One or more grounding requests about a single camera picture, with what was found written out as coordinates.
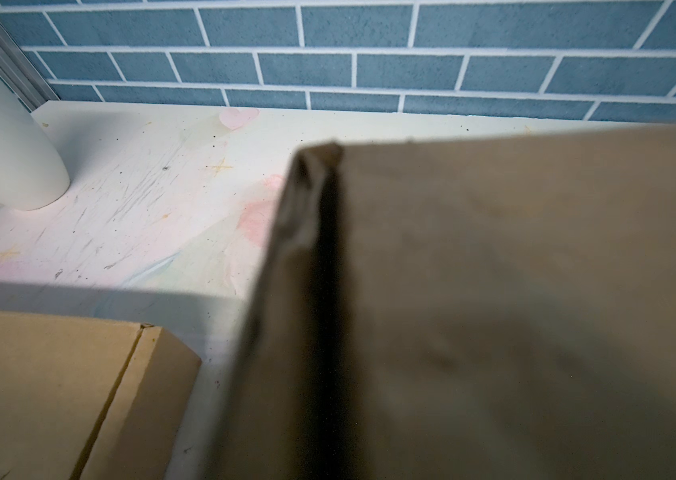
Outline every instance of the tiled wall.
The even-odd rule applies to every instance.
[[[0,22],[67,100],[676,120],[676,0],[0,0]]]

